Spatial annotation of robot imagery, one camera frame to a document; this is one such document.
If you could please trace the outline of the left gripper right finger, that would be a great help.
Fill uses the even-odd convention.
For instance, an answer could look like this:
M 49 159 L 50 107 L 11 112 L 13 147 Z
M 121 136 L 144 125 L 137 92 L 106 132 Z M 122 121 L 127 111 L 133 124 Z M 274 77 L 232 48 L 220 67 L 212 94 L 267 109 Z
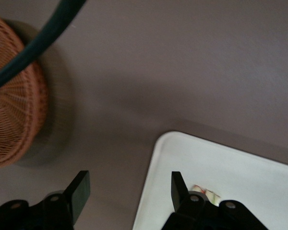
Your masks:
M 200 192 L 189 191 L 180 172 L 171 173 L 174 212 L 164 230 L 267 230 L 267 227 L 239 201 L 224 200 L 218 206 Z

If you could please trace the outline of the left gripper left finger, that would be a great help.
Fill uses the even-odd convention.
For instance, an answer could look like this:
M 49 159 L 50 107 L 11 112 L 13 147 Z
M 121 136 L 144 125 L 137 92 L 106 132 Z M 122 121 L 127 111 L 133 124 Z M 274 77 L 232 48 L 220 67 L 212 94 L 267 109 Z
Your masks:
M 79 171 L 63 192 L 33 206 L 20 199 L 1 205 L 0 230 L 73 230 L 89 197 L 89 171 Z

